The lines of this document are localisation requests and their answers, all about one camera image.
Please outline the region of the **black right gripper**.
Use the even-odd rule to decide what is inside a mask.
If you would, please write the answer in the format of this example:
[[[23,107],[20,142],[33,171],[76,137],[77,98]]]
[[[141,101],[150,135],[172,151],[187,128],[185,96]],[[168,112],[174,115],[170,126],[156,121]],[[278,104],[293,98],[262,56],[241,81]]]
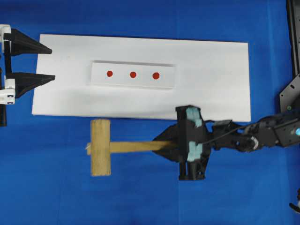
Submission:
[[[179,149],[160,149],[153,153],[179,163],[179,180],[203,180],[211,154],[205,142],[210,134],[201,116],[201,109],[193,105],[176,107],[177,124],[169,126],[153,141],[179,143]]]

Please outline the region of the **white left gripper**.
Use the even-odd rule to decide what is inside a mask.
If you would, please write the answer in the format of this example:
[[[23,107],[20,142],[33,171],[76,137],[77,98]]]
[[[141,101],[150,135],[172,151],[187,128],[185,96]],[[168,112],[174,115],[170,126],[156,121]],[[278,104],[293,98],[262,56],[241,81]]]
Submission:
[[[0,25],[0,53],[4,57],[4,75],[0,76],[0,103],[14,105],[15,98],[55,80],[54,75],[12,73],[11,57],[20,54],[51,54],[52,49],[8,24]]]

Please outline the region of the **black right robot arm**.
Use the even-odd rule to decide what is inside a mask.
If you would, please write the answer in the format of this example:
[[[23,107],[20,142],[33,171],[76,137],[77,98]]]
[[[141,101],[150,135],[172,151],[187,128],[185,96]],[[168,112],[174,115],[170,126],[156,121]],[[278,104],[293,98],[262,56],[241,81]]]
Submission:
[[[300,142],[300,110],[264,117],[239,125],[232,120],[204,120],[193,105],[176,108],[177,122],[155,141],[171,141],[155,153],[179,164],[179,180],[203,180],[212,150],[253,152],[263,147],[288,147]]]

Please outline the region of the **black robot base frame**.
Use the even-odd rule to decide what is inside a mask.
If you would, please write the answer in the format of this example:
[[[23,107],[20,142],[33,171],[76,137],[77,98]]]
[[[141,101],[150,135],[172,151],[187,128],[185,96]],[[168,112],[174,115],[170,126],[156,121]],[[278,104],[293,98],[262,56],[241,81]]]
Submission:
[[[292,80],[279,94],[280,112],[300,107],[300,0],[286,1],[291,46]]]

